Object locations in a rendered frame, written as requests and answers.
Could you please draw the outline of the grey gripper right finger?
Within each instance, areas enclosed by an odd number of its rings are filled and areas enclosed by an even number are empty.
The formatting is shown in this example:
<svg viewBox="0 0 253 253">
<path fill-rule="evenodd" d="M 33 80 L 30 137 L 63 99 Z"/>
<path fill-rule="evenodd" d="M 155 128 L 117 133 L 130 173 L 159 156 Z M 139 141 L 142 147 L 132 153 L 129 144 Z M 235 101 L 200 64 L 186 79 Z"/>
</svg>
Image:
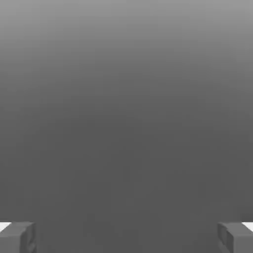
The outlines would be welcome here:
<svg viewBox="0 0 253 253">
<path fill-rule="evenodd" d="M 253 253 L 253 222 L 219 222 L 217 237 L 221 253 Z"/>
</svg>

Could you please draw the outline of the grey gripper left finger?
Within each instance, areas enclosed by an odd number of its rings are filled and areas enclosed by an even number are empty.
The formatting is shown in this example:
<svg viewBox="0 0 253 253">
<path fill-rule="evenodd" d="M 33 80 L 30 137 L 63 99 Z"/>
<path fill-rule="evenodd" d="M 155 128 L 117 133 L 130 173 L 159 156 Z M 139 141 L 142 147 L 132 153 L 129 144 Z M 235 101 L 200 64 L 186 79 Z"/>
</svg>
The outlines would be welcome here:
<svg viewBox="0 0 253 253">
<path fill-rule="evenodd" d="M 34 222 L 0 221 L 0 253 L 37 253 Z"/>
</svg>

